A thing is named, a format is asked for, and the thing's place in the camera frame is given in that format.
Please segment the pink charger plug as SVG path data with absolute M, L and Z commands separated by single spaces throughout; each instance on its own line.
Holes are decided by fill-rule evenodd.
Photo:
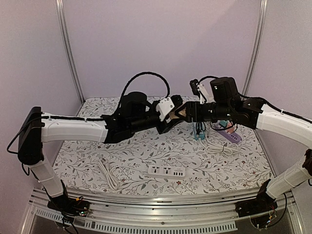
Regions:
M 235 130 L 235 126 L 236 125 L 232 121 L 228 121 L 226 130 L 227 131 L 234 131 Z

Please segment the teal blue power strip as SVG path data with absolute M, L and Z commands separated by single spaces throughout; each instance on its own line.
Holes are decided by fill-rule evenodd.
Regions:
M 204 122 L 192 122 L 193 135 L 195 140 L 204 140 L 206 125 Z

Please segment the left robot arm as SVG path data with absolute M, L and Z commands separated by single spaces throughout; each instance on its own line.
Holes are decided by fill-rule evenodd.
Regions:
M 63 212 L 73 204 L 52 166 L 45 160 L 43 144 L 51 141 L 78 140 L 115 144 L 130 139 L 135 133 L 156 128 L 160 134 L 168 132 L 170 114 L 183 104 L 180 95 L 165 97 L 150 103 L 141 92 L 121 97 L 112 115 L 100 117 L 55 116 L 33 107 L 13 140 L 18 141 L 14 153 L 23 165 L 29 167 L 39 183 Z

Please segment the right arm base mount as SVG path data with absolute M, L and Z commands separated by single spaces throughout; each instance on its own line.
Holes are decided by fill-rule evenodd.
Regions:
M 235 211 L 239 217 L 256 215 L 278 208 L 276 199 L 284 194 L 286 190 L 273 186 L 272 180 L 265 181 L 255 198 L 235 203 Z

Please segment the beige charger plug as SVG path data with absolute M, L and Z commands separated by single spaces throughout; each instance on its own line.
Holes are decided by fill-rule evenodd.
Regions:
M 186 107 L 184 106 L 180 106 L 179 108 L 169 113 L 170 120 L 174 120 L 174 119 L 185 120 L 186 118 L 187 118 Z

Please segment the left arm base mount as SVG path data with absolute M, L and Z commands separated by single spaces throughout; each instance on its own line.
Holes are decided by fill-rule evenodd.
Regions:
M 47 207 L 56 211 L 60 211 L 62 214 L 69 216 L 87 216 L 90 212 L 90 202 L 84 200 L 83 196 L 71 198 L 68 196 L 67 189 L 62 180 L 63 193 L 57 197 L 49 197 Z

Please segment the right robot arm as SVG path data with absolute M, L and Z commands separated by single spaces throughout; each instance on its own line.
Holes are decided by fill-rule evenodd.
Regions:
M 295 188 L 312 177 L 312 122 L 309 119 L 274 107 L 261 97 L 246 97 L 238 92 L 234 78 L 212 78 L 210 86 L 214 101 L 188 101 L 175 110 L 186 122 L 216 122 L 230 120 L 251 129 L 269 131 L 295 140 L 308 149 L 301 159 L 279 176 L 265 182 L 258 198 L 252 202 L 261 213 L 282 193 Z

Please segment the white power strip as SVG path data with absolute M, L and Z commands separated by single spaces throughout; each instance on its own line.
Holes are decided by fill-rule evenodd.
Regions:
M 184 167 L 149 165 L 147 172 L 150 177 L 163 179 L 184 179 L 186 176 Z

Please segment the light blue charger plug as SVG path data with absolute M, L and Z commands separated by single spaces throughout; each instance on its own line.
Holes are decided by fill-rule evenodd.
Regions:
M 200 132 L 200 133 L 197 135 L 197 138 L 203 140 L 203 139 L 205 138 L 205 133 L 204 133 L 204 132 Z

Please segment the purple power strip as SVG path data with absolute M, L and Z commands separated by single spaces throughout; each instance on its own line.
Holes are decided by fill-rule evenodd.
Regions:
M 223 128 L 219 125 L 219 122 L 216 122 L 212 124 L 212 129 L 217 131 L 231 143 L 238 144 L 242 141 L 242 137 L 236 132 L 236 126 L 234 131 L 227 131 L 226 128 Z

